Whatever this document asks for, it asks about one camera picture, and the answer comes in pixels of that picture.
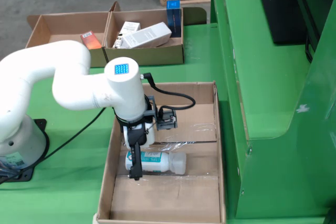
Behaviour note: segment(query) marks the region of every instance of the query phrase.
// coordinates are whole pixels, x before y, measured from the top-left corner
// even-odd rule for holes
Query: bottle cap
[[[175,174],[185,174],[187,155],[184,152],[169,153],[169,170]]]

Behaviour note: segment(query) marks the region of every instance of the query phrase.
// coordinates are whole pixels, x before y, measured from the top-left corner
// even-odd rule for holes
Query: blue led panel
[[[115,66],[115,74],[129,73],[128,64],[120,64]]]

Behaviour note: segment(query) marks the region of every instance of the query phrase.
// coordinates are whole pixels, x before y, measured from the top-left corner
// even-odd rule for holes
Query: green table
[[[156,82],[216,80],[219,99],[225,100],[217,25],[185,27],[184,43],[184,65],[142,67],[140,71],[151,72]],[[103,69],[91,70],[101,72]],[[99,110],[75,112],[62,108],[53,99],[51,84],[52,79],[47,79],[34,86],[28,114],[48,121],[46,132],[52,151]],[[1,185],[1,223],[91,223],[98,207],[113,117],[113,110],[106,109],[71,144],[38,165],[30,182]]]

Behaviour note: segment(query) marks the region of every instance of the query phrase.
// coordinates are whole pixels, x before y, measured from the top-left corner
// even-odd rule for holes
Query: white product box
[[[117,36],[117,39],[114,42],[113,48],[119,48],[120,47],[120,42],[122,39],[123,35],[126,34],[132,34],[136,31],[139,31],[140,28],[140,23],[136,23],[136,22],[128,22],[126,21],[123,25],[122,28]]]
[[[172,31],[164,22],[122,37],[120,48],[153,48],[168,42]]]

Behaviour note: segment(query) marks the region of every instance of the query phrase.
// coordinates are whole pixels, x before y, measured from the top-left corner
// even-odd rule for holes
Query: orange box
[[[101,48],[101,44],[99,43],[97,37],[93,33],[93,31],[88,31],[85,34],[81,34],[80,38],[82,39],[84,45],[89,49],[98,49]]]

